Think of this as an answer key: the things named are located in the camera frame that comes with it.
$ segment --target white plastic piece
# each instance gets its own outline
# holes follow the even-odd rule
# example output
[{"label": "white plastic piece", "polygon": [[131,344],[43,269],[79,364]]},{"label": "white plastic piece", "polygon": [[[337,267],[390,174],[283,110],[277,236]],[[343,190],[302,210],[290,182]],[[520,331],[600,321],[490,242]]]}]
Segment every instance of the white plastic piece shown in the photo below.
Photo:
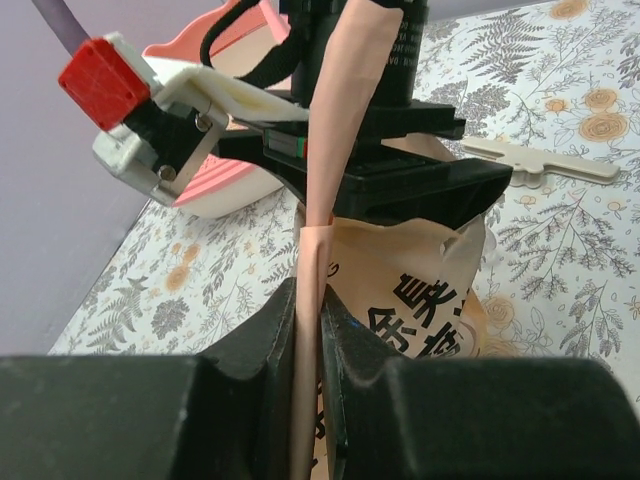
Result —
[{"label": "white plastic piece", "polygon": [[113,32],[105,35],[104,39],[113,45],[113,48],[120,54],[120,57],[149,85],[151,96],[158,93],[161,85],[156,79],[156,72],[144,61],[140,53],[124,40],[122,34],[120,32]]},{"label": "white plastic piece", "polygon": [[[260,3],[265,17],[264,2]],[[274,21],[280,22],[275,12]],[[276,38],[282,41],[287,36],[287,24],[265,25],[243,36],[232,45],[216,53],[211,59],[216,70],[233,77],[239,77],[250,71],[269,53],[276,44]],[[163,52],[154,50],[153,56],[163,56]],[[168,55],[179,58],[179,55]],[[290,79],[271,87],[274,90],[289,90]],[[228,129],[243,128],[230,123]],[[183,194],[174,203],[175,208],[190,215],[203,218],[220,218],[246,207],[282,188],[282,183],[269,172],[251,164],[229,159],[209,157]]]},{"label": "white plastic piece", "polygon": [[190,83],[210,102],[209,106],[193,105],[203,114],[208,114],[208,109],[213,106],[236,120],[303,122],[309,119],[307,109],[218,70],[183,60],[143,58],[157,73],[157,78],[164,87],[154,96],[154,100],[160,105]]},{"label": "white plastic piece", "polygon": [[497,140],[467,137],[461,144],[466,153],[513,167],[513,187],[526,185],[529,188],[538,188],[547,173],[609,185],[620,173],[620,167],[610,163],[535,150]]},{"label": "white plastic piece", "polygon": [[151,170],[155,158],[149,145],[124,125],[119,125],[110,132],[99,132],[93,142],[93,153],[111,175],[170,207],[198,172],[223,132],[224,126],[214,122],[173,182],[157,177]]}]

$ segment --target black plastic part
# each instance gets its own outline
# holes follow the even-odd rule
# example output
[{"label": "black plastic part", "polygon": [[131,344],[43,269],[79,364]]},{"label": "black plastic part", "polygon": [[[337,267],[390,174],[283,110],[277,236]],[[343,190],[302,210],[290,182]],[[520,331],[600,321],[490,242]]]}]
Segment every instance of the black plastic part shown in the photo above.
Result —
[{"label": "black plastic part", "polygon": [[204,133],[196,128],[198,111],[182,103],[172,103],[162,110],[152,100],[137,107],[124,120],[124,124],[145,140],[157,155],[151,169],[172,167],[180,172]]},{"label": "black plastic part", "polygon": [[[404,15],[371,105],[407,107],[413,94],[422,30],[427,19],[427,1],[373,1],[385,8],[400,8]],[[345,4],[345,0],[289,0],[280,6],[280,12],[288,15],[292,28],[312,25],[310,37],[313,41],[306,44],[302,61],[291,78],[291,93],[304,107],[311,103],[327,42]]]},{"label": "black plastic part", "polygon": [[0,359],[0,478],[288,478],[294,289],[198,357]]},{"label": "black plastic part", "polygon": [[640,478],[638,422],[593,361],[410,360],[331,288],[322,338],[331,480]]},{"label": "black plastic part", "polygon": [[[258,132],[233,131],[213,153],[264,168],[304,202],[304,160],[263,150],[262,143]],[[512,173],[511,167],[496,162],[471,158],[444,163],[381,145],[365,147],[362,156],[371,161],[349,162],[334,213],[378,225],[425,218],[457,229],[496,202]]]},{"label": "black plastic part", "polygon": [[[269,91],[278,97],[294,101],[286,91]],[[402,107],[369,105],[358,131],[359,139],[399,138],[409,133],[430,133],[450,140],[464,135],[465,120],[455,117],[451,105],[412,100]],[[258,130],[275,130],[294,137],[306,138],[306,122],[244,123]]]}]

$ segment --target red cube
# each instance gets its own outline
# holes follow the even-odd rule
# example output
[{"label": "red cube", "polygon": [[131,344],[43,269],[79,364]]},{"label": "red cube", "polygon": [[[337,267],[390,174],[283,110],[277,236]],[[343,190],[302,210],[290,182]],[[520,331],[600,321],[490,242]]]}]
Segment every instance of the red cube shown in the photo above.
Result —
[{"label": "red cube", "polygon": [[123,122],[151,90],[104,38],[84,42],[58,83],[101,130]]}]

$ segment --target black cable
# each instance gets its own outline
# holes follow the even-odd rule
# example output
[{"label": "black cable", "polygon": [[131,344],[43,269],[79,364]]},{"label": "black cable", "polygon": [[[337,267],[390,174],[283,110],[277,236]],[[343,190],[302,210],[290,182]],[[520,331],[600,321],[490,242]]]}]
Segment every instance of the black cable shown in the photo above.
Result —
[{"label": "black cable", "polygon": [[[257,6],[259,2],[260,0],[240,0],[209,29],[200,44],[200,61],[204,65],[213,68],[211,64],[211,46],[215,40],[242,14]],[[276,45],[269,50],[253,70],[246,75],[238,77],[238,80],[263,90],[280,83],[293,74],[302,60],[306,42],[306,27],[292,28],[287,38],[280,45]]]},{"label": "black cable", "polygon": [[266,89],[293,75],[302,60],[307,43],[304,30],[292,29],[280,45],[276,45],[246,75],[238,77],[254,87]]},{"label": "black cable", "polygon": [[233,23],[238,20],[244,12],[249,10],[251,7],[255,7],[258,3],[260,3],[260,0],[240,0],[209,29],[200,44],[200,61],[204,65],[212,67],[211,46],[213,45],[213,42],[216,41],[216,38],[218,38],[227,28],[233,25]]}]

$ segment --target table surface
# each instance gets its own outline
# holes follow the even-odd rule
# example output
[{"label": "table surface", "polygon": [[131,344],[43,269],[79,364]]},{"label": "table surface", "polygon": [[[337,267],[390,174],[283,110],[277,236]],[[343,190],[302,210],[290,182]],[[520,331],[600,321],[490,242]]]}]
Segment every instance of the table surface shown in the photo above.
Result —
[{"label": "table surface", "polygon": [[[640,0],[565,0],[430,25],[415,96],[456,105],[469,135],[621,167],[606,187],[510,187],[474,286],[485,354],[594,358],[640,411],[639,21]],[[52,353],[202,350],[292,274],[295,204],[218,221],[150,204]]]}]

